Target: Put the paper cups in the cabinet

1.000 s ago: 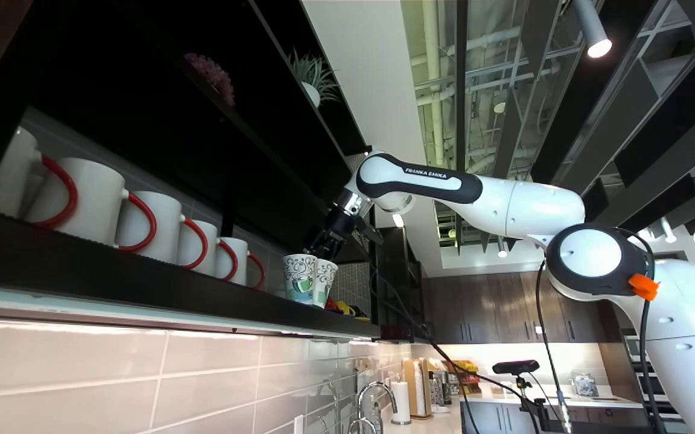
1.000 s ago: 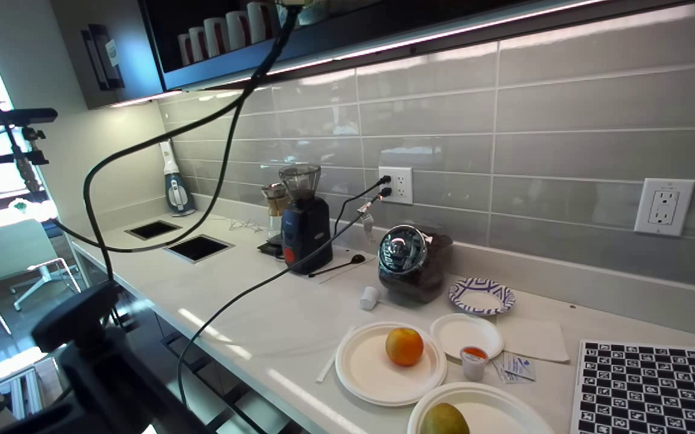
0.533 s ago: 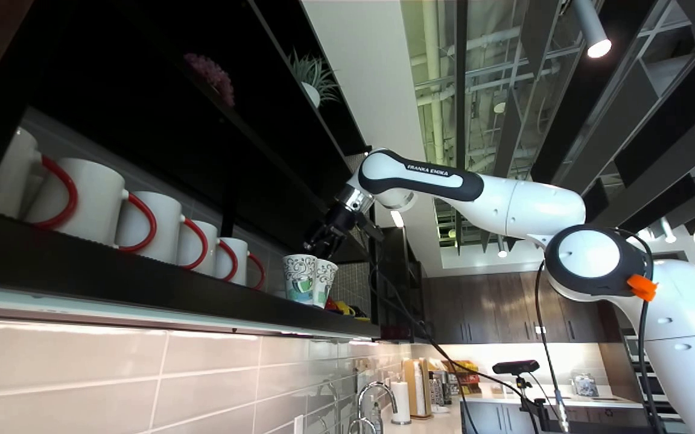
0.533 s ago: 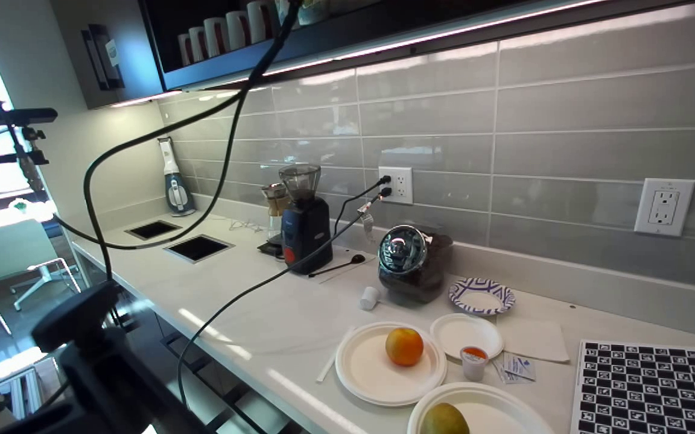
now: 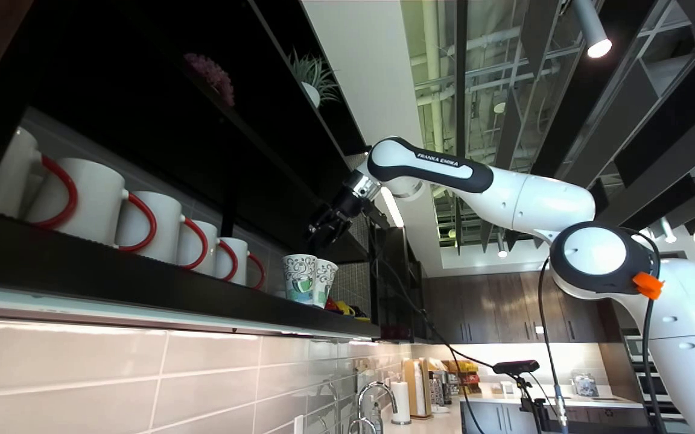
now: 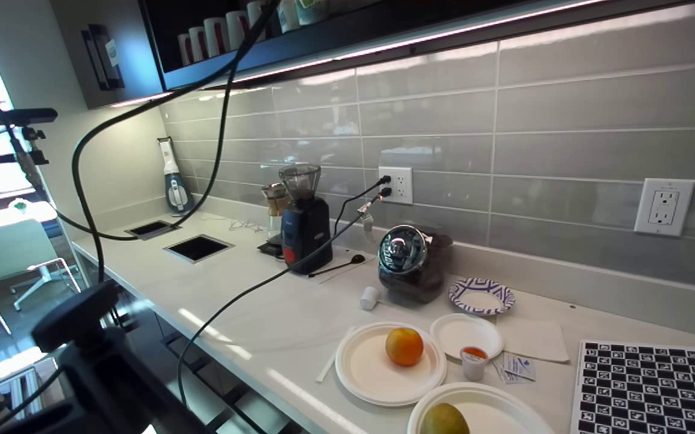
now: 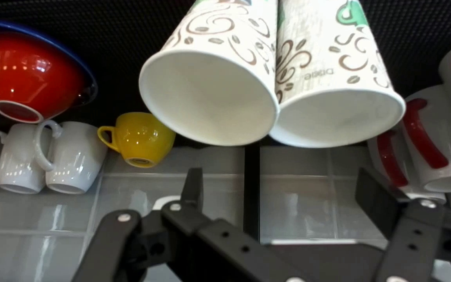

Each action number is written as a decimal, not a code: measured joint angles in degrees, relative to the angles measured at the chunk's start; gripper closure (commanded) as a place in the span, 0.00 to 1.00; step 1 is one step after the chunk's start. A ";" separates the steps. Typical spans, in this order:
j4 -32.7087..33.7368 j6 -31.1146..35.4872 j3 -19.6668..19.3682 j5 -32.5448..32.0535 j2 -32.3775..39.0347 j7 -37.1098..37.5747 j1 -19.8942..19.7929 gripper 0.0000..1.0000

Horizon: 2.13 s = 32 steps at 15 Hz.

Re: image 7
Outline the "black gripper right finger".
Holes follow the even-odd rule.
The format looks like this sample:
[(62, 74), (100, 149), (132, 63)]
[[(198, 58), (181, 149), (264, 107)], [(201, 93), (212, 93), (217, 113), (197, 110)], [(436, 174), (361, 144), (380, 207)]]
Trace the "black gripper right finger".
[(353, 199), (385, 238), (392, 235), (402, 209), (408, 204), (399, 188), (370, 168), (358, 170)]

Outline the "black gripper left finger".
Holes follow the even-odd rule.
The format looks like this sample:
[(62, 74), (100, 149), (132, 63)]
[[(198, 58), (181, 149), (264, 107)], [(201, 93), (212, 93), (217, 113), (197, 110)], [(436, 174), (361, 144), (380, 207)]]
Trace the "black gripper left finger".
[(179, 201), (192, 206), (192, 207), (200, 207), (203, 202), (203, 174), (200, 168), (189, 168), (183, 190), (179, 195)]

